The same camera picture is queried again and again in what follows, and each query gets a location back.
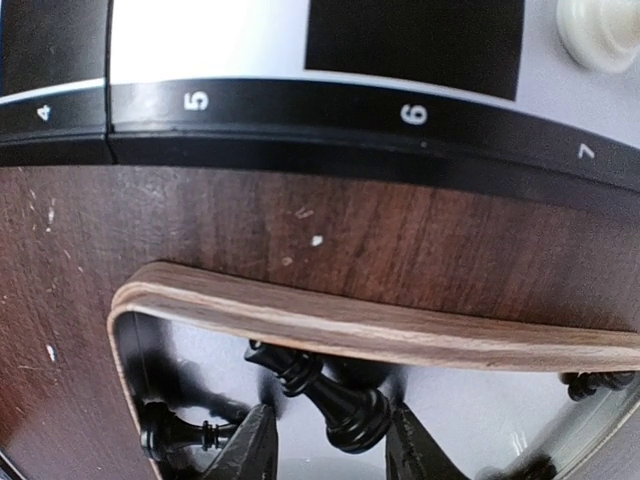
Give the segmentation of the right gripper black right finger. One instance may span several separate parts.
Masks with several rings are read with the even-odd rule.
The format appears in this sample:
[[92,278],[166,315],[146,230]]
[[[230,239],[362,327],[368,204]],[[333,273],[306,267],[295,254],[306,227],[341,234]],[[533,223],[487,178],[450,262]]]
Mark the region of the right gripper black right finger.
[[385,459],[387,480],[468,479],[404,403],[393,413]]

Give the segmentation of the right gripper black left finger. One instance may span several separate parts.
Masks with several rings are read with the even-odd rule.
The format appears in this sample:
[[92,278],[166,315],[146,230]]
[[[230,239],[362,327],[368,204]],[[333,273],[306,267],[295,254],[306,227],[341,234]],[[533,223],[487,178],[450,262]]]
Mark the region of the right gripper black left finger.
[[257,405],[202,474],[212,480],[277,478],[278,432],[272,407]]

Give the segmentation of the black and white chessboard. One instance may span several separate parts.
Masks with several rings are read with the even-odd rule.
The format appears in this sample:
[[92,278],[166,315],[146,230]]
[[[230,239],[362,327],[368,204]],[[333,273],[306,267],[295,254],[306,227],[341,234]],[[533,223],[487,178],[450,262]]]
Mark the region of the black and white chessboard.
[[584,68],[557,2],[5,1],[1,162],[637,193],[639,55]]

